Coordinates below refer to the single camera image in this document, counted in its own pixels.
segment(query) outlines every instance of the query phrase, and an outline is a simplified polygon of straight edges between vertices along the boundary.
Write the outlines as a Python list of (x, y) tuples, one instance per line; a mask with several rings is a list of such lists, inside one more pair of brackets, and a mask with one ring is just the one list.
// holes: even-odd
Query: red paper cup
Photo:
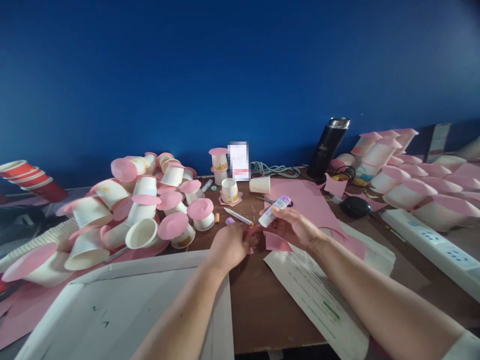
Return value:
[(17, 184), (18, 186), (22, 188), (30, 188), (33, 186), (40, 185), (41, 183), (46, 182), (50, 177), (45, 173), (45, 171), (41, 171), (37, 173), (36, 175), (27, 177), (22, 180), (18, 181), (10, 181), (12, 184)]
[(51, 203), (59, 203), (69, 196), (69, 194), (54, 181), (53, 177), (49, 177), (47, 181), (38, 185), (22, 187), (21, 189), (41, 196)]
[(0, 165), (0, 176), (12, 178), (31, 172), (34, 169), (26, 160), (17, 160)]

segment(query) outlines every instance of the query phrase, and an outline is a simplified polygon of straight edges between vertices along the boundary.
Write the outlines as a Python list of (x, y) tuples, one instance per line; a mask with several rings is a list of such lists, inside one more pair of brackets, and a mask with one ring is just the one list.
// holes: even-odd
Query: pen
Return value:
[(237, 218), (238, 220), (240, 220), (242, 223), (245, 223), (247, 224), (249, 227), (252, 227), (254, 225), (253, 222), (251, 222), (250, 220), (248, 220), (246, 217), (243, 217), (242, 215), (240, 214), (237, 214), (235, 211), (233, 210), (230, 210), (229, 208), (226, 208), (224, 207), (225, 211), (227, 213), (229, 213), (230, 215), (232, 215), (234, 218)]

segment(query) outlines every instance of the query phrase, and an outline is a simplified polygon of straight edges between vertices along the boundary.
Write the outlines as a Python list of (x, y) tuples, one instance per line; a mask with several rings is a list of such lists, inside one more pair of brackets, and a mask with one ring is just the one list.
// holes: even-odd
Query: blue wall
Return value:
[(0, 164), (27, 159), (64, 187), (145, 151), (206, 175), (228, 141), (301, 164), (332, 116), (352, 119), (342, 151), (442, 122), (469, 122), (462, 144), (480, 135), (474, 3), (2, 1)]

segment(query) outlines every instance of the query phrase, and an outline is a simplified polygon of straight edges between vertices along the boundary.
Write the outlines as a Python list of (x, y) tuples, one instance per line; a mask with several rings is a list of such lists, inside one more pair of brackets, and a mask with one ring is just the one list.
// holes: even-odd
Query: thermos lid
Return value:
[(333, 129), (348, 129), (350, 119), (346, 117), (332, 117), (328, 122), (328, 127)]

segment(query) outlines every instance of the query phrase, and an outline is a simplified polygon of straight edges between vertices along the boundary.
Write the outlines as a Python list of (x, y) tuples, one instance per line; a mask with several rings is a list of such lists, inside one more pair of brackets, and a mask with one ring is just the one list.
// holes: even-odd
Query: wooden table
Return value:
[[(257, 222), (264, 203), (250, 196), (248, 182), (239, 182), (238, 189), (243, 192), (242, 202), (232, 209)], [(361, 189), (349, 185), (347, 191), (359, 194)], [(205, 195), (213, 201), (214, 212), (220, 214), (220, 224), (205, 232), (197, 231), (188, 251), (209, 249), (215, 234), (229, 217), (219, 203), (218, 190), (212, 192), (209, 189)], [(395, 253), (392, 279), (416, 292), (464, 327), (480, 327), (480, 304), (420, 252), (400, 240), (374, 218), (367, 216), (363, 219), (351, 219), (340, 211), (338, 205), (330, 201), (328, 204), (338, 219)], [(475, 229), (453, 231), (447, 237), (466, 251), (480, 253), (480, 245), (469, 241), (477, 240)], [(263, 261), (268, 254), (269, 251), (265, 250), (265, 239), (262, 238), (254, 249), (254, 254), (248, 256), (229, 275), (235, 354), (324, 344), (325, 338)]]

